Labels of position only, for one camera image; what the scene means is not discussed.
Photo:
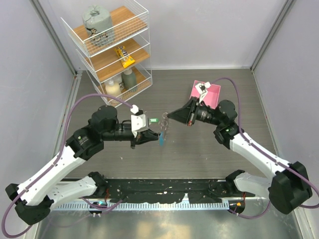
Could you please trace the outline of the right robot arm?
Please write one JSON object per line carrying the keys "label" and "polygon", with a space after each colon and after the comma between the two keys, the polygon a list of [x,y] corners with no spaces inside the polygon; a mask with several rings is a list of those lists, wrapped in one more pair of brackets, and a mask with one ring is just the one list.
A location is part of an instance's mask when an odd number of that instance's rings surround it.
{"label": "right robot arm", "polygon": [[229,195],[237,196],[241,192],[254,194],[268,199],[286,215],[312,197],[305,166],[298,161],[290,163],[254,141],[236,123],[237,112],[231,101],[222,100],[212,109],[192,97],[183,107],[168,113],[167,117],[187,126],[196,121],[215,125],[213,133],[218,143],[243,156],[264,174],[264,177],[258,177],[242,170],[233,172],[228,175],[225,184]]}

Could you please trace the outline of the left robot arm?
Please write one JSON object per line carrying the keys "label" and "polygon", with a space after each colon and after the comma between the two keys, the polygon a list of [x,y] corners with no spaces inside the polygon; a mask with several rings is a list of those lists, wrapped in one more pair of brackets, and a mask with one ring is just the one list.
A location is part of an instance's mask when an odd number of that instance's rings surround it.
{"label": "left robot arm", "polygon": [[128,141],[134,148],[158,138],[159,133],[149,128],[148,117],[137,106],[133,107],[131,118],[123,122],[119,122],[115,107],[101,106],[88,124],[75,131],[42,169],[24,183],[9,184],[5,191],[14,202],[18,217],[34,225],[64,203],[86,196],[101,198],[106,194],[108,184],[98,172],[64,186],[57,185],[68,173],[102,151],[106,141]]}

